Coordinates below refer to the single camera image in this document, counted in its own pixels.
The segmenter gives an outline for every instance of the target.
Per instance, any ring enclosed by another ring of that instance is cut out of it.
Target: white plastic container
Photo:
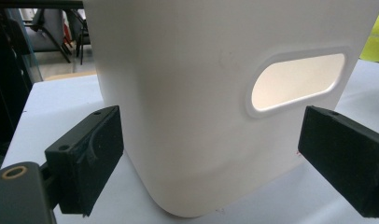
[[[106,105],[163,209],[197,217],[289,171],[334,108],[379,0],[86,0]]]

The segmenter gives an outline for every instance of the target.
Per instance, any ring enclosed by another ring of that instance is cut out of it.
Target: handle hole
[[[328,91],[343,68],[342,53],[273,63],[257,79],[252,104],[262,111]]]

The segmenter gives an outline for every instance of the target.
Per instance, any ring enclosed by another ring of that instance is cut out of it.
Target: white surface
[[[89,113],[103,107],[96,76],[37,83],[15,132],[4,166],[35,161],[44,150]],[[379,132],[379,64],[358,61],[337,111]],[[308,163],[203,217],[180,218],[156,205],[126,152],[108,180],[90,217],[62,215],[72,223],[379,223],[361,217]]]
[[[106,105],[121,106],[133,166],[155,202],[182,217],[214,211],[301,163],[296,147],[305,106],[336,106],[379,13],[379,0],[84,6],[101,93]],[[273,80],[274,94],[292,88],[301,98],[253,106],[251,92],[269,65],[339,53],[344,59],[334,61],[344,61],[342,69],[322,66],[323,57],[291,62],[295,72],[279,69],[297,83]],[[325,86],[317,85],[326,81],[323,73],[299,78],[329,69],[338,75]]]

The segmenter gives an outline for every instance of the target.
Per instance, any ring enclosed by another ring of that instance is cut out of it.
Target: black metal frame
[[[71,63],[70,60],[68,59],[67,55],[66,55],[66,54],[71,55],[70,50],[67,48],[67,46],[64,44],[64,42],[62,43],[61,46],[59,46],[58,42],[55,40],[55,38],[53,38],[53,36],[50,34],[50,32],[45,27],[43,27],[41,25],[36,25],[36,24],[24,24],[24,26],[34,28],[36,30],[41,30],[42,32],[44,32],[48,36],[48,38],[52,41],[53,45],[55,45],[55,47],[61,52],[61,54],[64,56],[64,58],[67,60],[67,62]]]

